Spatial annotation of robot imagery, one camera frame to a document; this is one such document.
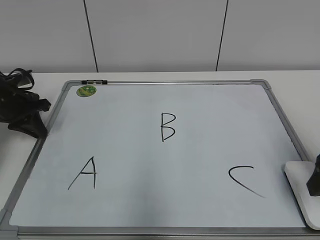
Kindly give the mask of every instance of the white writing surface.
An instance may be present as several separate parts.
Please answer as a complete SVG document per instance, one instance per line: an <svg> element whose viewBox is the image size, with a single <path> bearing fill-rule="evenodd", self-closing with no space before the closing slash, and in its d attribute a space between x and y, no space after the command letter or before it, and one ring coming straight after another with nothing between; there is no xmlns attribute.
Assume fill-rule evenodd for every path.
<svg viewBox="0 0 320 240"><path fill-rule="evenodd" d="M260 85L79 87L11 225L305 226L283 173L300 157Z"/></svg>

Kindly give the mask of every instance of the green sticker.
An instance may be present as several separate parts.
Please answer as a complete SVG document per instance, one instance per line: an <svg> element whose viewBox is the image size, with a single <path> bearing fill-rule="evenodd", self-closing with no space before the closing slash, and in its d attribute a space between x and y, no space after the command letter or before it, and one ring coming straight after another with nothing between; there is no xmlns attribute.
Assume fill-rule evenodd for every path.
<svg viewBox="0 0 320 240"><path fill-rule="evenodd" d="M96 87L91 86L91 85L86 85L86 86L82 86L80 87L77 91L76 94L79 97L90 97L93 94L95 94L97 91Z"/></svg>

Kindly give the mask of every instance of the white table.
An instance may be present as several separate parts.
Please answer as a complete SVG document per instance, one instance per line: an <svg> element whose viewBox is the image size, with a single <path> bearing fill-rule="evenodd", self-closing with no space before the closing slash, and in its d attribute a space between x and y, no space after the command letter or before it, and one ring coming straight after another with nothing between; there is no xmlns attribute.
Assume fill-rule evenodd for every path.
<svg viewBox="0 0 320 240"><path fill-rule="evenodd" d="M320 149L320 71L35 73L32 89L55 104L68 80L206 81L265 79L282 106L311 159ZM42 113L46 123L49 112ZM0 124L0 209L3 208L36 140Z"/></svg>

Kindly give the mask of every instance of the black object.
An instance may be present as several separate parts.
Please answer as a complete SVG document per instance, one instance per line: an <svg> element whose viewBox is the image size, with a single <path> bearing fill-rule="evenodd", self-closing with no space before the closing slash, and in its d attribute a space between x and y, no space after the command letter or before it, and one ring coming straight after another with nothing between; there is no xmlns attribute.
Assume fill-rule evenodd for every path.
<svg viewBox="0 0 320 240"><path fill-rule="evenodd" d="M45 138L48 131L39 111L48 111L51 104L28 91L35 85L31 72L22 68L16 68L9 75L0 72L0 122L9 123L10 130Z"/></svg>
<svg viewBox="0 0 320 240"><path fill-rule="evenodd" d="M320 196L320 155L316 157L314 171L306 183L310 196Z"/></svg>
<svg viewBox="0 0 320 240"><path fill-rule="evenodd" d="M108 84L108 80L91 79L91 80L82 80L81 81L81 85L87 85L87 84L107 85Z"/></svg>

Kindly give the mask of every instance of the white stand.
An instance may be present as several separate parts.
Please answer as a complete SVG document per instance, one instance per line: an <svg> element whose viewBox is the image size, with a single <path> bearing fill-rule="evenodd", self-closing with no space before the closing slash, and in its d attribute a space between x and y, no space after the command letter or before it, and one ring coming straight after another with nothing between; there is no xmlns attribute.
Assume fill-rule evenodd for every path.
<svg viewBox="0 0 320 240"><path fill-rule="evenodd" d="M311 161L289 161L284 172L289 180L295 198L308 226L320 230L320 196L310 196L307 181L314 172Z"/></svg>

